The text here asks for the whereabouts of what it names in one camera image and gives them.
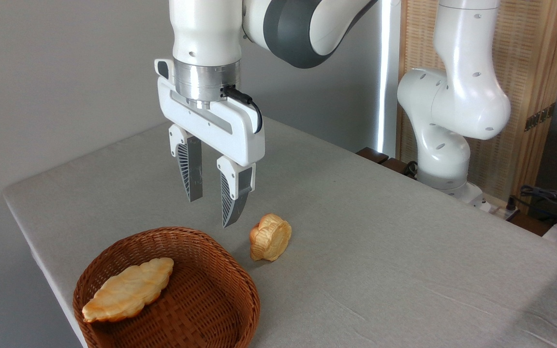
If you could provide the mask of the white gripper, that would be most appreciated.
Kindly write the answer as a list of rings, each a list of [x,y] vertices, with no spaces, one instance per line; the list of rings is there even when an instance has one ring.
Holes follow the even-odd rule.
[[[261,111],[239,92],[239,62],[194,66],[155,60],[161,110],[169,127],[170,151],[177,160],[190,202],[203,196],[202,142],[220,152],[221,215],[224,228],[239,220],[255,190],[256,162],[265,154]]]

